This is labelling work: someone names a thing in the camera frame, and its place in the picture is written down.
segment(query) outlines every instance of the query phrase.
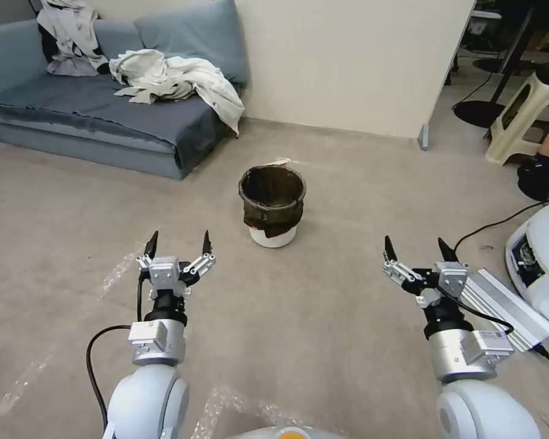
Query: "black cable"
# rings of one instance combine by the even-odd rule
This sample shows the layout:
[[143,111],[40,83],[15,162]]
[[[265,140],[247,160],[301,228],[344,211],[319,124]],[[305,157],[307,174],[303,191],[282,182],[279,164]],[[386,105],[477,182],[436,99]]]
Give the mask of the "black cable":
[[106,431],[106,427],[108,425],[108,410],[106,409],[106,403],[104,402],[104,398],[102,397],[102,393],[100,392],[98,383],[96,382],[96,377],[93,374],[91,353],[92,353],[93,343],[100,336],[104,335],[106,332],[110,332],[116,329],[130,329],[130,325],[116,325],[116,326],[110,326],[105,329],[102,329],[100,332],[94,335],[93,338],[90,340],[89,344],[87,345],[87,350],[85,352],[85,364],[87,366],[87,374],[90,376],[91,388],[93,389],[93,392],[96,394],[96,399],[98,400],[99,409],[102,412],[102,422],[104,423],[104,431]]
[[442,287],[440,287],[439,285],[437,286],[437,289],[439,290],[440,293],[442,293],[444,296],[446,296],[447,298],[449,298],[450,300],[454,301],[457,306],[459,306],[460,308],[463,308],[464,310],[468,311],[469,313],[471,314],[474,314],[475,316],[477,317],[480,317],[480,318],[483,318],[485,320],[489,320],[491,322],[494,322],[494,323],[498,323],[498,324],[501,324],[502,326],[506,326],[508,329],[505,330],[505,334],[506,335],[510,335],[512,333],[512,331],[514,331],[514,326],[511,325],[510,323],[508,323],[507,321],[504,321],[502,319],[499,319],[499,318],[496,318],[496,317],[492,317],[492,316],[489,316],[488,314],[483,314],[481,313],[480,311],[476,311],[475,309],[472,309],[470,308],[468,305],[466,305],[465,303],[463,303],[462,301],[456,299],[454,296],[452,296],[451,294],[449,294],[447,291],[445,291]]
[[466,239],[468,239],[469,237],[472,237],[472,236],[476,235],[477,233],[480,233],[482,230],[488,229],[489,227],[499,226],[500,224],[503,224],[503,223],[505,223],[505,222],[507,222],[507,221],[510,221],[510,220],[513,219],[515,216],[519,216],[521,213],[523,213],[523,212],[525,212],[525,211],[527,211],[527,210],[529,210],[529,209],[532,209],[533,207],[537,207],[537,206],[543,205],[543,204],[548,203],[548,202],[549,202],[549,199],[548,199],[547,201],[540,201],[540,202],[538,202],[538,203],[531,204],[531,205],[525,207],[524,209],[519,210],[517,213],[515,213],[515,214],[509,216],[508,218],[503,219],[502,221],[497,221],[496,223],[492,223],[492,224],[486,224],[485,226],[482,226],[482,227],[480,227],[479,229],[474,230],[472,233],[469,233],[469,234],[467,234],[467,235],[461,237],[460,240],[456,243],[455,247],[453,248],[453,251],[454,251],[454,252],[457,252],[457,251],[458,251],[457,249],[458,249],[459,245],[460,245],[462,242],[464,242],[464,241],[465,241]]
[[138,277],[138,289],[136,291],[136,321],[142,321],[142,283],[145,281],[144,276]]
[[549,361],[549,351],[546,350],[542,344],[537,344],[533,346],[533,351],[541,355],[545,360]]
[[[500,58],[500,54],[502,53],[502,51],[499,51],[498,52],[498,55],[496,55],[496,59]],[[477,86],[474,90],[472,90],[470,92],[469,95],[467,95],[464,99],[462,99],[461,101],[455,103],[451,109],[455,109],[459,104],[461,104],[462,102],[464,102],[466,99],[468,99],[469,97],[471,97],[474,93],[476,93],[480,88],[482,88],[483,86],[485,86],[486,84],[488,84],[488,81],[490,81],[490,79],[492,78],[492,75],[494,74],[494,72],[490,72],[490,74],[488,75],[488,78],[486,78],[486,80],[481,83],[479,86]]]

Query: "white wall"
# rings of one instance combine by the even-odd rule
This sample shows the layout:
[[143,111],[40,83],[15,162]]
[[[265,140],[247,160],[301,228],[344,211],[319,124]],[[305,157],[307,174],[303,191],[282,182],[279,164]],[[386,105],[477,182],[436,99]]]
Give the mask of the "white wall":
[[[90,0],[115,20],[194,2]],[[474,0],[236,3],[250,61],[247,116],[417,138]]]
[[0,24],[29,20],[34,16],[29,0],[0,0]]

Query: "black trash bag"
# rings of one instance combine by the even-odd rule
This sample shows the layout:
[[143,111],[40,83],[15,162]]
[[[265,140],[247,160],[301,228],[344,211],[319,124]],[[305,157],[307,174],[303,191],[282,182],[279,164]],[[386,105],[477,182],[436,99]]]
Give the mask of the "black trash bag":
[[244,223],[273,238],[295,227],[303,215],[307,185],[301,175],[279,165],[250,168],[238,184]]

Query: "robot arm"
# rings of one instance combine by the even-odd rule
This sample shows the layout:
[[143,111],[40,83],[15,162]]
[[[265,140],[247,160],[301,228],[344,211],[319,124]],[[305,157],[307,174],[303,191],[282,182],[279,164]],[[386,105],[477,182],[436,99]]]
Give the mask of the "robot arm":
[[415,296],[427,325],[425,337],[437,380],[444,384],[437,400],[443,439],[539,439],[533,417],[511,395],[482,380],[496,376],[497,363],[514,348],[504,332],[477,331],[459,310],[468,277],[467,265],[439,240],[445,262],[434,269],[410,269],[397,262],[385,238],[382,270]]
[[[107,412],[104,439],[177,439],[189,402],[189,387],[178,364],[185,357],[185,300],[190,287],[215,264],[211,243],[204,240],[202,256],[193,263],[176,257],[154,257],[156,237],[138,258],[141,278],[152,284],[152,311],[135,322],[128,336],[132,362],[141,366],[116,387]],[[540,439],[533,417],[512,396],[482,380],[496,376],[496,364],[514,351],[506,334],[477,331],[459,310],[467,266],[458,262],[442,240],[444,262],[433,269],[410,269],[397,262],[386,237],[383,271],[415,296],[427,325],[433,369],[443,383],[437,400],[443,439]],[[268,427],[239,439],[338,439],[299,427]]]
[[215,255],[206,232],[203,254],[193,263],[155,257],[157,236],[137,258],[141,277],[152,284],[149,298],[154,301],[151,312],[132,323],[128,335],[132,362],[141,367],[114,390],[104,439],[177,439],[189,404],[189,386],[177,370],[185,359],[185,300],[191,286],[215,265]]

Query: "black shoe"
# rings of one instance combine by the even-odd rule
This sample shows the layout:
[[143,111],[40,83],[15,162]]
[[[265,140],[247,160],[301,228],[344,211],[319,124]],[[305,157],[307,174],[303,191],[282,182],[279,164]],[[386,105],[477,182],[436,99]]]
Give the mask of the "black shoe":
[[549,198],[549,157],[541,157],[537,154],[517,169],[518,188],[535,201]]

